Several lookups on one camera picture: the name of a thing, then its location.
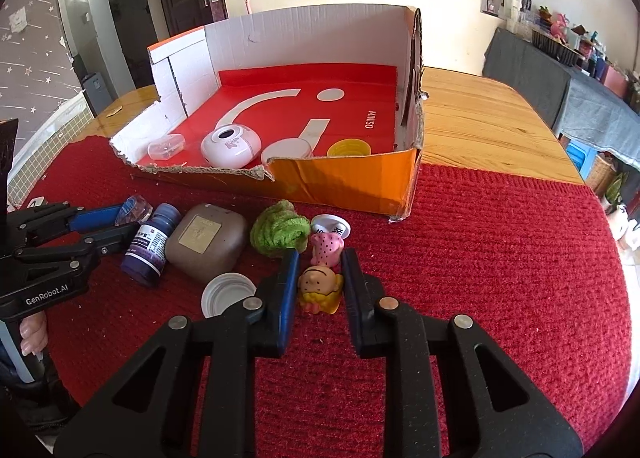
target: wooden table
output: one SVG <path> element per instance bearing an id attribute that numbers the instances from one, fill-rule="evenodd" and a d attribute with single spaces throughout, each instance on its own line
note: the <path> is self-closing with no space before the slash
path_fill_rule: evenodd
<path id="1" fill-rule="evenodd" d="M 430 95 L 424 102 L 424 163 L 583 184 L 551 130 L 510 87 L 481 76 L 425 68 L 422 89 Z M 111 138 L 156 99 L 155 86 L 127 93 L 76 140 Z"/>

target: star-patterned wallpaper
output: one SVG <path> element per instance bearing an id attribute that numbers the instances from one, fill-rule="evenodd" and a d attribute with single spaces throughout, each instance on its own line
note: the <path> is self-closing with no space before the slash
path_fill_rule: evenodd
<path id="1" fill-rule="evenodd" d="M 27 25 L 12 32 L 10 16 L 21 8 Z M 15 153 L 62 102 L 80 91 L 58 0 L 6 0 L 0 9 L 0 120 L 20 119 Z"/>

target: green yarn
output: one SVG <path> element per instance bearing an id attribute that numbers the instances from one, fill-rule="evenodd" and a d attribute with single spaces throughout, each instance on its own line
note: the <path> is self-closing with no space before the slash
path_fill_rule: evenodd
<path id="1" fill-rule="evenodd" d="M 280 200 L 264 209 L 251 228 L 252 247 L 268 257 L 282 257 L 285 248 L 306 250 L 306 239 L 311 225 L 305 216 L 299 216 L 291 202 Z"/>

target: brown case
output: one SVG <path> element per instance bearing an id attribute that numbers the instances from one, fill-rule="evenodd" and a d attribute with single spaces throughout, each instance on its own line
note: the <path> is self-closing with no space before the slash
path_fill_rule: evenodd
<path id="1" fill-rule="evenodd" d="M 164 247 L 169 263 L 202 284 L 236 264 L 249 236 L 238 213 L 202 203 L 182 219 Z"/>

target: gray cloth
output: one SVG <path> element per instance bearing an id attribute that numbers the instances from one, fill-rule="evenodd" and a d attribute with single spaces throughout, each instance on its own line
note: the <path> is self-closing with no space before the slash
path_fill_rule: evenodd
<path id="1" fill-rule="evenodd" d="M 594 78 L 498 28 L 482 75 L 521 94 L 557 135 L 609 151 L 640 170 L 640 117 Z"/>

